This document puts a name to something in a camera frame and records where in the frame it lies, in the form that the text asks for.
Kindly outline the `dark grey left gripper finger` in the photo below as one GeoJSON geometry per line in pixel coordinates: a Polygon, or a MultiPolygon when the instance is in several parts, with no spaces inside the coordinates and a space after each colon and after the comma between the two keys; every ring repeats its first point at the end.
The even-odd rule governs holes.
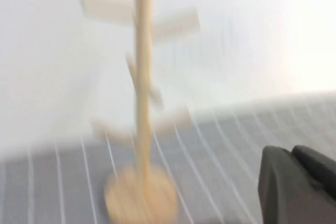
{"type": "Polygon", "coordinates": [[[304,145],[267,145],[258,195],[263,223],[335,223],[335,160],[304,145]]]}

